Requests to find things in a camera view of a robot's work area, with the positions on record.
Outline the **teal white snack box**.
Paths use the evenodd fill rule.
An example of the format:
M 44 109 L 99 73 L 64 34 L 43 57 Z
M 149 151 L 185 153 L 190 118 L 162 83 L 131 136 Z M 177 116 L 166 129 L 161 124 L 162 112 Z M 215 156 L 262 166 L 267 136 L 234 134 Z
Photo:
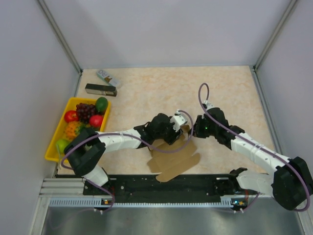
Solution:
M 121 82 L 117 78 L 113 77 L 111 74 L 106 72 L 105 70 L 98 70 L 96 72 L 96 75 L 110 86 L 113 86 L 116 88 L 121 87 Z

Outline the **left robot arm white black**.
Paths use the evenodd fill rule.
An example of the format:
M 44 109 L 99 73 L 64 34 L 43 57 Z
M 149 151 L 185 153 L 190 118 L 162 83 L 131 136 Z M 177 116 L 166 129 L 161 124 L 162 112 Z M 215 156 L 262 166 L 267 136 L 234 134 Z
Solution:
M 181 113 L 174 116 L 159 113 L 152 121 L 126 131 L 105 133 L 85 128 L 64 149 L 64 154 L 75 175 L 93 182 L 96 191 L 106 194 L 110 191 L 111 183 L 105 170 L 98 164 L 104 153 L 140 149 L 152 145 L 156 140 L 171 145 L 183 134 L 181 127 L 186 123 L 187 119 Z

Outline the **green toy lime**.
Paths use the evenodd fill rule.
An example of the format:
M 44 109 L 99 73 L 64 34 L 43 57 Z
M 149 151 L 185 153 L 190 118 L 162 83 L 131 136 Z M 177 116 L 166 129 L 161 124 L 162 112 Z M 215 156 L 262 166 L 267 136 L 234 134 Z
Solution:
M 98 112 L 104 113 L 108 106 L 108 100 L 105 97 L 100 97 L 95 103 L 95 107 Z

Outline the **frame post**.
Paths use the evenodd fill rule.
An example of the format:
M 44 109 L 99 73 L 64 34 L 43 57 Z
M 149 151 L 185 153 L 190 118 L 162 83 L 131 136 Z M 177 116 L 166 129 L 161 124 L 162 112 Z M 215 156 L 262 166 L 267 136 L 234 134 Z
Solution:
M 72 50 L 70 49 L 63 33 L 61 32 L 57 22 L 55 21 L 51 11 L 48 8 L 47 3 L 45 2 L 45 0 L 36 0 L 37 4 L 39 5 L 40 9 L 42 10 L 43 14 L 45 15 L 53 33 L 55 34 L 59 44 L 61 45 L 63 51 L 65 52 L 67 58 L 69 59 L 69 61 L 71 62 L 71 64 L 73 65 L 73 67 L 75 68 L 75 70 L 77 71 L 77 73 L 79 75 L 82 74 L 82 69 L 77 61 L 77 59 L 75 58 Z
M 253 66 L 253 69 L 255 72 L 258 71 L 258 69 L 260 68 L 260 66 L 263 64 L 264 60 L 268 56 L 270 50 L 272 49 L 272 47 L 274 46 L 275 42 L 277 41 L 279 35 L 283 31 L 289 18 L 291 17 L 293 12 L 295 11 L 298 3 L 299 3 L 299 0 L 290 0 L 289 1 L 287 8 L 283 12 L 282 17 L 280 18 L 279 22 L 277 23 L 274 31 L 272 32 L 271 36 L 269 37 L 265 47 L 263 48 L 260 56 L 257 59 L 255 65 Z

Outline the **orange toy pineapple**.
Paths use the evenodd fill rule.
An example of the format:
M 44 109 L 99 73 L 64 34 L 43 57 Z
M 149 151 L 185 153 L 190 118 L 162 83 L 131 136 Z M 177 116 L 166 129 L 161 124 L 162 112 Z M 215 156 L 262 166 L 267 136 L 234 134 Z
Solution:
M 74 138 L 76 138 L 84 129 L 88 127 L 89 127 L 88 124 L 82 123 L 80 121 L 69 122 L 64 129 L 65 137 L 66 139 L 71 141 Z

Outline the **brown cardboard paper box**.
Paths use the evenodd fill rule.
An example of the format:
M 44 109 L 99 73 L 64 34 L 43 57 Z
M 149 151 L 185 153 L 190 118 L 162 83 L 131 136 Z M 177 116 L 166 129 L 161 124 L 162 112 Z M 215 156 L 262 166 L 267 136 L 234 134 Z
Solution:
M 175 177 L 185 173 L 192 167 L 196 166 L 201 159 L 200 153 L 193 141 L 187 142 L 187 132 L 190 130 L 188 125 L 182 127 L 183 135 L 172 145 L 168 145 L 163 140 L 157 140 L 153 146 L 165 151 L 176 150 L 187 144 L 184 149 L 175 153 L 162 153 L 152 148 L 150 150 L 151 159 L 147 162 L 147 166 L 151 173 L 156 174 L 156 180 L 165 183 Z

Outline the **green toy pear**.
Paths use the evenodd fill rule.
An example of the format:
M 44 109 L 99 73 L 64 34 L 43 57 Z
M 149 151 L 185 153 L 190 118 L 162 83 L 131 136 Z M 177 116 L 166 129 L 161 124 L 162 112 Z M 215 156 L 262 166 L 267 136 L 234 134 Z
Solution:
M 59 153 L 64 154 L 65 148 L 69 145 L 69 141 L 66 139 L 59 139 L 56 141 L 56 149 Z

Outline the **red toy tomato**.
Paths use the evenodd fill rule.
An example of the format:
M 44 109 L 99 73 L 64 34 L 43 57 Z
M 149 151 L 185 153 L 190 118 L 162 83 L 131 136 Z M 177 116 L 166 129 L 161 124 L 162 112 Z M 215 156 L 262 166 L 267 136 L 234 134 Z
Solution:
M 103 116 L 102 115 L 93 115 L 89 119 L 89 124 L 92 127 L 100 128 L 103 122 Z

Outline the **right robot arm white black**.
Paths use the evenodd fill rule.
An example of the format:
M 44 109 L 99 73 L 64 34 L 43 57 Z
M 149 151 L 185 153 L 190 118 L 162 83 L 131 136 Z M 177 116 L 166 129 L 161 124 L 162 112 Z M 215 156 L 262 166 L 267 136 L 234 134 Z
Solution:
M 253 190 L 271 196 L 289 211 L 297 209 L 303 202 L 307 203 L 304 210 L 308 209 L 313 194 L 313 179 L 304 159 L 278 154 L 260 144 L 242 128 L 230 125 L 218 107 L 206 104 L 203 110 L 204 114 L 199 115 L 194 124 L 194 137 L 214 137 L 219 144 L 246 156 L 265 170 L 265 173 L 245 168 L 232 171 L 234 178 L 228 181 L 232 193 Z

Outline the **aluminium frame rail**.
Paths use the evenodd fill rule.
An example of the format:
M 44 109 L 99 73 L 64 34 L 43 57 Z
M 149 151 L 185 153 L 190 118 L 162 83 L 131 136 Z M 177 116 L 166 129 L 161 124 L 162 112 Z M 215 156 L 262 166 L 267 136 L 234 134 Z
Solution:
M 108 190 L 102 191 L 82 178 L 71 175 L 62 175 L 59 178 L 44 179 L 40 191 L 41 196 L 51 197 L 96 197 L 111 199 L 114 196 Z M 226 195 L 222 197 L 239 197 L 238 195 Z

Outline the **right frame post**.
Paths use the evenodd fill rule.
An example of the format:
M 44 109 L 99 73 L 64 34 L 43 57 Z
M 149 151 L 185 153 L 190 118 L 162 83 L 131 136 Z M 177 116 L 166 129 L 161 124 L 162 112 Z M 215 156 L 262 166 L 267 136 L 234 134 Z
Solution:
M 275 42 L 277 41 L 279 35 L 283 31 L 289 18 L 291 17 L 293 12 L 295 11 L 298 3 L 299 3 L 299 0 L 290 0 L 289 1 L 287 8 L 283 12 L 282 17 L 280 18 L 279 22 L 277 23 L 274 31 L 272 32 L 271 36 L 269 37 L 265 47 L 263 48 L 260 56 L 257 59 L 255 65 L 253 66 L 253 69 L 255 72 L 258 71 L 258 69 L 260 68 L 260 66 L 263 64 L 264 60 L 268 56 L 270 50 L 272 49 L 272 47 L 274 46 Z

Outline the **yellow plastic tray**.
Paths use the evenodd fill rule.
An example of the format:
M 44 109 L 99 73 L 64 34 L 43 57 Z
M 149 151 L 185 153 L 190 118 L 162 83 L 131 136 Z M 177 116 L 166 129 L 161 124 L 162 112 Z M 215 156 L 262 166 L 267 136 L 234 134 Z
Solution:
M 80 97 L 71 97 L 68 102 L 67 105 L 63 111 L 63 114 L 61 116 L 61 119 L 57 125 L 57 128 L 55 130 L 55 133 L 53 134 L 53 137 L 51 139 L 51 142 L 47 148 L 47 151 L 45 153 L 45 159 L 48 161 L 54 161 L 59 163 L 61 158 L 64 156 L 63 152 L 60 152 L 58 146 L 57 146 L 57 142 L 59 140 L 67 140 L 70 141 L 73 138 L 68 138 L 67 134 L 66 134 L 66 128 L 68 126 L 68 123 L 65 120 L 65 115 L 66 112 L 71 111 L 71 110 L 75 110 L 76 111 L 76 105 L 80 104 L 80 103 L 86 103 L 86 104 L 96 104 L 96 99 L 90 99 L 90 98 L 80 98 Z M 100 132 L 104 132 L 105 128 L 106 128 L 106 124 L 107 124 L 107 120 L 109 117 L 109 113 L 111 111 L 111 102 L 108 101 L 108 106 L 104 112 L 104 114 L 102 115 L 103 117 L 103 121 L 101 123 L 101 126 L 99 127 L 99 131 Z

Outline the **purple toy grapes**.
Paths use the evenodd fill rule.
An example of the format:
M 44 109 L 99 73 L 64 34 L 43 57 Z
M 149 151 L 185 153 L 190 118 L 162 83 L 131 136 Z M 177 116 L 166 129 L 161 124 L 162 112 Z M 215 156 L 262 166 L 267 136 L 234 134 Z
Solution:
M 93 104 L 79 103 L 76 105 L 76 114 L 82 123 L 87 124 L 90 118 L 97 114 L 97 109 Z

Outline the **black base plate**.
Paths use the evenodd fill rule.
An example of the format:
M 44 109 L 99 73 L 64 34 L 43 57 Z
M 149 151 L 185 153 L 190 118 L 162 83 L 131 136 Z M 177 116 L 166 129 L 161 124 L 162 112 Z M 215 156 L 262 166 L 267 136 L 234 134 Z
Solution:
M 110 175 L 104 189 L 117 203 L 211 203 L 226 195 L 257 194 L 239 188 L 229 174 L 183 174 L 165 183 L 156 175 Z

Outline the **black rectangular box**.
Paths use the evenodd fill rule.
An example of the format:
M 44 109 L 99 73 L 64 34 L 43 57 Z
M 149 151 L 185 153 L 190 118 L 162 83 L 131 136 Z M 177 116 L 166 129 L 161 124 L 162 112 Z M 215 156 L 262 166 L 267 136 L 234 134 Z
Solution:
M 89 94 L 117 96 L 117 89 L 114 86 L 87 83 L 85 90 Z

